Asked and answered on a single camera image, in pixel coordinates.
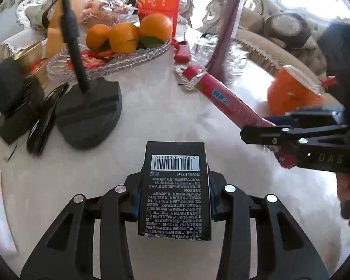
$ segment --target barcode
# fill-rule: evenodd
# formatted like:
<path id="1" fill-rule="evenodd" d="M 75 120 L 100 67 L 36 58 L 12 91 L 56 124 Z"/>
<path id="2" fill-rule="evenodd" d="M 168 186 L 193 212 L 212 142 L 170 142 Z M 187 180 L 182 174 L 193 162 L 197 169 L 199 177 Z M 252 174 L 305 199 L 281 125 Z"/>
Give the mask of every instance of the barcode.
<path id="1" fill-rule="evenodd" d="M 152 155 L 151 171 L 200 171 L 198 156 Z"/>

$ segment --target white tablecloth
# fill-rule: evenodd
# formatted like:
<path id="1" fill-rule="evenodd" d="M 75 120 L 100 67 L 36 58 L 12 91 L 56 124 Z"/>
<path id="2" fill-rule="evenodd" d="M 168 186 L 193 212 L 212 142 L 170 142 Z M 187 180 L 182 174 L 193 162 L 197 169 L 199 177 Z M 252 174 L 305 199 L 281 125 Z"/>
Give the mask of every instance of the white tablecloth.
<path id="1" fill-rule="evenodd" d="M 247 194 L 274 193 L 314 243 L 329 271 L 350 252 L 350 229 L 340 217 L 334 174 L 299 168 L 285 170 L 262 147 L 246 145 L 240 130 L 198 92 L 184 92 L 172 72 L 173 52 L 108 77 L 119 81 L 123 96 L 117 127 L 101 146 L 77 151 L 55 128 L 41 158 L 26 153 L 19 140 L 12 159 L 0 140 L 4 203 L 19 254 L 6 258 L 19 273 L 31 251 L 68 201 L 78 193 L 105 194 L 140 171 L 147 141 L 203 141 L 211 170 L 224 174 Z M 272 77 L 249 62 L 232 87 L 247 104 L 266 114 Z M 216 278 L 224 223 L 212 223 L 212 241 L 189 242 L 137 236 L 127 224 L 133 272 L 137 280 Z M 98 251 L 95 266 L 98 266 Z"/>

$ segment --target beige cushion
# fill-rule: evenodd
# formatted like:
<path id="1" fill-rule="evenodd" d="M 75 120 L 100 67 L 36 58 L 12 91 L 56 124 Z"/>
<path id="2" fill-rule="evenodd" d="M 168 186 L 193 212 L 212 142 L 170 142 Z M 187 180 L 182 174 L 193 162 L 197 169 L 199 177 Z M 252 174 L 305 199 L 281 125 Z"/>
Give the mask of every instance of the beige cushion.
<path id="1" fill-rule="evenodd" d="M 263 33 L 263 18 L 260 14 L 247 8 L 243 8 L 240 26 L 251 32 L 261 35 Z"/>
<path id="2" fill-rule="evenodd" d="M 309 26 L 309 29 L 310 29 L 312 35 L 315 38 L 315 40 L 319 40 L 321 35 L 326 31 L 326 29 L 331 24 L 331 23 L 327 23 L 327 22 L 321 22 L 321 21 L 315 20 L 313 18 L 309 18 L 309 16 L 307 16 L 305 18 L 305 20 Z"/>
<path id="3" fill-rule="evenodd" d="M 327 94 L 324 92 L 322 95 L 324 105 L 341 105 L 341 103 L 331 94 Z"/>
<path id="4" fill-rule="evenodd" d="M 310 51 L 292 51 L 293 55 L 297 57 L 302 63 L 306 64 L 310 70 L 317 76 L 321 75 L 327 70 L 327 59 L 323 52 L 318 47 Z"/>
<path id="5" fill-rule="evenodd" d="M 286 43 L 286 50 L 316 49 L 314 40 L 306 21 L 296 13 L 271 16 L 265 22 L 263 35 L 267 39 L 275 38 Z"/>
<path id="6" fill-rule="evenodd" d="M 310 68 L 270 40 L 243 29 L 238 29 L 235 40 L 249 51 L 249 59 L 273 76 L 281 66 L 292 65 L 305 73 L 316 84 L 320 84 L 317 75 Z"/>

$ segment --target black clamp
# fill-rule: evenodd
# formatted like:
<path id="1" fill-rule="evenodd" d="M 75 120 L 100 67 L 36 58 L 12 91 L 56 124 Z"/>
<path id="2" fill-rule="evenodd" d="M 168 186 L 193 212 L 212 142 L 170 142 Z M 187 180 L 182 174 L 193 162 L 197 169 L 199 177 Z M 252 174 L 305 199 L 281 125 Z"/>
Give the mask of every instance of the black clamp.
<path id="1" fill-rule="evenodd" d="M 343 107 L 310 107 L 267 119 L 279 125 L 247 126 L 241 139 L 275 146 L 295 156 L 301 168 L 350 174 L 350 127 Z M 350 219 L 350 200 L 342 204 L 341 214 Z"/>
<path id="2" fill-rule="evenodd" d="M 129 175 L 124 185 L 101 197 L 76 195 L 30 255 L 21 279 L 96 279 L 93 231 L 94 220 L 101 219 L 101 278 L 133 280 L 125 222 L 138 220 L 141 177 Z M 329 279 L 316 249 L 275 195 L 246 195 L 210 170 L 209 184 L 211 218 L 226 221 L 217 279 L 249 279 L 250 218 L 256 220 L 258 237 L 256 279 Z"/>

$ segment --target red lighter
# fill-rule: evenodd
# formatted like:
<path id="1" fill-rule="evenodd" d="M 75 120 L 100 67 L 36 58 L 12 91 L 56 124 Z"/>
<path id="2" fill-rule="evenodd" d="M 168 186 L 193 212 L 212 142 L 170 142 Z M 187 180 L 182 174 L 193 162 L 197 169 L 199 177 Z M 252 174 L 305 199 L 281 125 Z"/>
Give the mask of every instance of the red lighter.
<path id="1" fill-rule="evenodd" d="M 184 41 L 175 43 L 175 57 L 174 60 L 176 63 L 189 63 L 191 61 L 191 51 L 189 49 L 189 44 L 186 41 L 186 34 L 184 34 Z"/>

